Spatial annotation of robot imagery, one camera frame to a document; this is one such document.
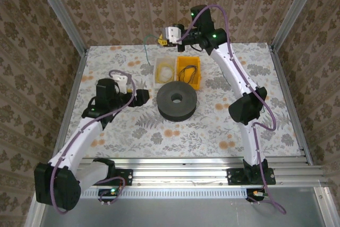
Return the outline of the black cable spool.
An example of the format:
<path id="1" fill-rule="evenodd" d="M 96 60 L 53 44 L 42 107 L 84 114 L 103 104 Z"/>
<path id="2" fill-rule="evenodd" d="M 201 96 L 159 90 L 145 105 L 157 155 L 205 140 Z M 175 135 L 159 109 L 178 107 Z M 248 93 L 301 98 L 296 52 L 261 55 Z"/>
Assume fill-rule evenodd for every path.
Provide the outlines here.
<path id="1" fill-rule="evenodd" d="M 156 103 L 163 118 L 171 122 L 182 122 L 196 111 L 197 93 L 185 82 L 172 81 L 158 90 Z"/>

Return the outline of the aluminium rail frame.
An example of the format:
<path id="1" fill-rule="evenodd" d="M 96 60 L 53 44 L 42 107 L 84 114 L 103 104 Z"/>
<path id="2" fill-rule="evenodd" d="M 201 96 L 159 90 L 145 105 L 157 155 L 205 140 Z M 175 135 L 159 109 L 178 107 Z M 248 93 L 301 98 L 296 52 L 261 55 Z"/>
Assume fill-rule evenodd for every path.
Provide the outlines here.
<path id="1" fill-rule="evenodd" d="M 276 188 L 325 186 L 321 166 L 311 165 L 305 156 L 268 157 Z M 119 169 L 133 170 L 133 187 L 217 188 L 228 185 L 228 171 L 242 168 L 240 157 L 228 158 L 116 158 Z"/>

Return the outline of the orange plastic bin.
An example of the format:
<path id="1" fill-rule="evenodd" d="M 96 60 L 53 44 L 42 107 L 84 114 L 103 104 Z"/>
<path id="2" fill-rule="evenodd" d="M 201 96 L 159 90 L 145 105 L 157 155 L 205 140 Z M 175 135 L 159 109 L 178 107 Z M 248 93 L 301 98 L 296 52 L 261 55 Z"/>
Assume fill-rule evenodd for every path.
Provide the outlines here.
<path id="1" fill-rule="evenodd" d="M 177 81 L 189 84 L 194 90 L 200 89 L 201 72 L 198 56 L 177 57 Z"/>

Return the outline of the white plastic bin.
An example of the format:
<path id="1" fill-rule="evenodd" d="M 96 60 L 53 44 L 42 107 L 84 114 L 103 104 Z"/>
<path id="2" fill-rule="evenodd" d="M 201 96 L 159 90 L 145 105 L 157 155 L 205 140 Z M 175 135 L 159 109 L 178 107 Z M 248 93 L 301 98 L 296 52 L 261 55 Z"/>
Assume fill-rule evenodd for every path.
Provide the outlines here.
<path id="1" fill-rule="evenodd" d="M 159 89 L 164 84 L 177 80 L 177 58 L 158 57 L 154 63 L 154 86 Z"/>

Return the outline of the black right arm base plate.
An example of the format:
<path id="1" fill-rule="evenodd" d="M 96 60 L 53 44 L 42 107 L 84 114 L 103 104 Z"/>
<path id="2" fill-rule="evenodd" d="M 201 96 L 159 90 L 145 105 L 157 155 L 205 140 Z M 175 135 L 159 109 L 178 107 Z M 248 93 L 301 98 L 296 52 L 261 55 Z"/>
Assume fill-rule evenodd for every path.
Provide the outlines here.
<path id="1" fill-rule="evenodd" d="M 276 184 L 274 170 L 272 168 L 264 169 L 263 174 L 266 180 L 266 184 Z M 250 172 L 244 168 L 233 168 L 227 170 L 228 184 L 235 185 L 263 185 L 262 175 L 260 170 Z"/>

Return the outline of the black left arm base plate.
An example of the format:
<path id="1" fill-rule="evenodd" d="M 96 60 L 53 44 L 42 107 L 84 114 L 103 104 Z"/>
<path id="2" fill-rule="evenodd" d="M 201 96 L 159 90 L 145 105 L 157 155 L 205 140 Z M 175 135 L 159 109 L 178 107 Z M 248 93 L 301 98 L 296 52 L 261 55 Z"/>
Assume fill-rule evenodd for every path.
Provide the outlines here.
<path id="1" fill-rule="evenodd" d="M 133 170 L 132 169 L 115 169 L 110 170 L 107 177 L 95 183 L 99 186 L 120 186 L 123 185 L 123 180 L 118 179 L 121 177 L 125 180 L 126 186 L 131 186 L 133 181 Z"/>

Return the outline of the aluminium corner post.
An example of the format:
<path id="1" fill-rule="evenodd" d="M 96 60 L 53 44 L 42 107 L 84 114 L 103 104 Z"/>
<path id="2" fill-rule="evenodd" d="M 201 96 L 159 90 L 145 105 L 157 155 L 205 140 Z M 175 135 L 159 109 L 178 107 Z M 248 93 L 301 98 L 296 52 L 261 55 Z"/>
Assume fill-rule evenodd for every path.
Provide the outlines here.
<path id="1" fill-rule="evenodd" d="M 73 46 L 76 48 L 80 56 L 86 53 L 87 46 L 77 31 L 75 23 L 72 21 L 70 15 L 67 12 L 62 0 L 47 0 L 51 8 L 55 12 L 57 18 L 61 22 L 61 25 L 68 34 Z"/>
<path id="2" fill-rule="evenodd" d="M 287 11 L 287 14 L 274 37 L 271 44 L 272 49 L 279 50 L 291 31 L 294 23 L 296 22 L 298 16 L 300 15 L 303 7 L 305 6 L 307 0 L 293 0 L 291 7 Z"/>

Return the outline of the small controller board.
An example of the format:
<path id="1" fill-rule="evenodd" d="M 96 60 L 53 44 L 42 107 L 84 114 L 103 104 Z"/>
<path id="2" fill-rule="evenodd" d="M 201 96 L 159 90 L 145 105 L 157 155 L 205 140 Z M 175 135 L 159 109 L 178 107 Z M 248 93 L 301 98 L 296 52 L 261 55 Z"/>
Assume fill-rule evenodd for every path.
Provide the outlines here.
<path id="1" fill-rule="evenodd" d="M 98 191 L 98 200 L 102 204 L 112 204 L 115 199 L 119 195 L 119 189 L 118 188 L 109 188 L 109 189 L 99 189 Z"/>
<path id="2" fill-rule="evenodd" d="M 269 197 L 268 193 L 265 191 L 264 188 L 247 189 L 246 195 L 247 195 L 246 200 L 250 203 L 257 203 Z"/>

